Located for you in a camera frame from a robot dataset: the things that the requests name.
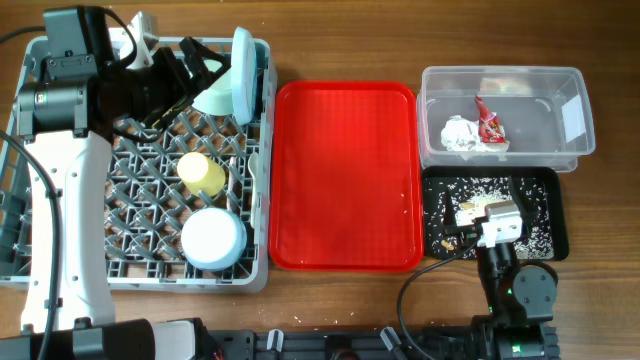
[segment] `black tray with crumbs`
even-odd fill
[[[431,166],[422,172],[424,231],[428,254],[448,259],[460,250],[457,237],[442,234],[445,204],[451,202],[456,223],[484,215],[487,203],[513,200],[511,189],[525,209],[535,214],[524,221],[528,236],[515,242],[520,260],[563,260],[569,242],[562,208],[560,181],[546,167]],[[475,259],[472,250],[465,259]]]

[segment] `red wrapper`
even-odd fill
[[[498,116],[487,108],[482,101],[482,98],[476,95],[476,105],[480,112],[480,118],[478,119],[478,135],[483,143],[504,144],[507,140],[504,138],[502,131],[500,130],[500,121]]]

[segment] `black tray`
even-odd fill
[[[516,242],[516,252],[521,260],[563,260],[569,255],[569,242],[562,208],[560,181],[555,171],[545,167],[458,167],[432,166],[422,172],[424,202],[424,229],[427,252],[436,259],[447,259],[458,251],[447,250],[442,240],[442,223],[446,196],[450,196],[456,212],[462,211],[461,203],[474,193],[490,192],[510,199],[508,178],[518,192],[525,207],[537,216],[525,226],[534,229],[531,238]],[[472,251],[465,259],[475,259]]]

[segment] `red tray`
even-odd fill
[[[289,270],[413,269],[424,232],[416,103],[394,82],[296,81],[276,99],[269,252]]]

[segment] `wooden surface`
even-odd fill
[[[57,0],[72,4],[74,1]],[[584,75],[597,148],[561,176],[570,255],[555,320],[565,359],[640,358],[640,6],[634,1],[87,1],[123,19],[158,18],[159,34],[231,37],[249,29],[272,48],[280,85],[296,79],[394,80],[418,92],[431,65],[574,66]],[[0,33],[42,24],[49,1],[0,4]],[[2,45],[6,118],[30,36]],[[432,263],[427,260],[423,265]],[[210,329],[373,330],[397,325],[407,274],[292,273],[272,267],[253,295],[115,292],[117,319],[201,317]],[[0,289],[0,336],[16,335],[25,292]],[[425,276],[406,295],[421,325],[464,325],[487,311],[475,263]]]

